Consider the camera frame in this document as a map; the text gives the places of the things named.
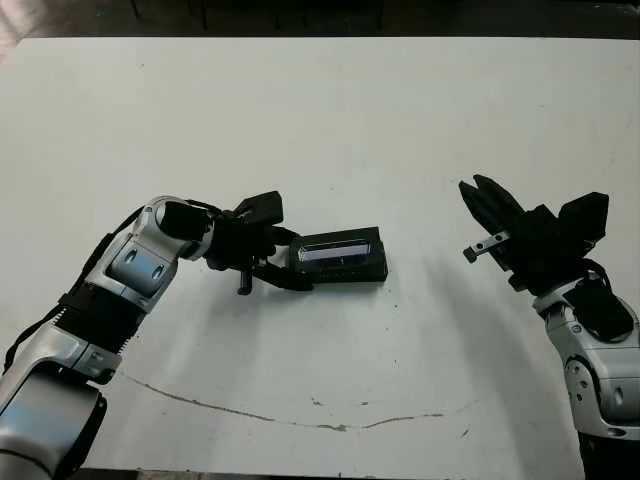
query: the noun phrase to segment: table surface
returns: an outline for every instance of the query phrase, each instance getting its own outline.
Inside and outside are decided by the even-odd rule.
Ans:
[[[378,225],[381,285],[291,293],[184,262],[104,392],[87,465],[582,478],[559,359],[457,182],[611,195],[592,258],[640,306],[640,46],[567,39],[26,40],[0,66],[0,344],[159,194],[278,189],[310,234]]]

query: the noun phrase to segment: black cable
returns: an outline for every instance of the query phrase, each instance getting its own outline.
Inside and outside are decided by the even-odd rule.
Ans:
[[[218,207],[216,207],[214,205],[209,205],[208,203],[199,202],[197,200],[191,200],[191,199],[186,200],[186,202],[189,205],[194,205],[196,207],[204,208],[205,210],[210,211],[214,215],[220,215],[222,213],[222,210],[220,210]]]
[[[120,225],[118,225],[118,227],[113,232],[106,234],[102,238],[102,240],[100,240],[100,243],[98,243],[98,245],[93,250],[93,252],[91,252],[91,255],[89,255],[89,258],[83,265],[80,275],[78,276],[76,281],[73,282],[73,286],[71,287],[70,292],[74,292],[75,290],[78,289],[78,287],[80,287],[80,285],[82,285],[82,282],[85,276],[87,275],[87,273],[89,273],[91,269],[95,267],[96,263],[98,263],[98,260],[100,259],[100,257],[102,257],[107,247],[111,244],[111,242],[116,237],[116,235],[122,232],[131,223],[133,223],[136,218],[138,218],[138,216],[142,212],[142,208],[143,207],[138,208],[135,212],[129,215],[126,219],[124,219],[124,221]],[[49,320],[51,320],[52,318],[54,318],[55,316],[57,316],[62,312],[63,312],[63,307],[61,305],[56,305],[49,311],[49,313],[47,313],[44,316],[44,318],[42,318],[42,320],[38,320],[33,325],[30,325],[29,327],[25,328],[22,331],[22,333],[18,335],[18,338],[16,338],[16,341],[13,342],[13,345],[9,347],[9,349],[7,350],[7,353],[5,354],[4,370],[2,372],[3,375],[7,372],[7,370],[9,370],[11,365],[13,365],[13,361],[15,360],[16,352],[18,351],[18,347],[20,346],[20,344],[22,344],[22,342],[27,340],[31,335],[36,333],[42,325],[44,325]]]

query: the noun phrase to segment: dark floor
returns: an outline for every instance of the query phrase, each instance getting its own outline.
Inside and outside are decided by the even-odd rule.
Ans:
[[[0,0],[0,61],[27,35],[640,38],[639,13],[638,0]]]

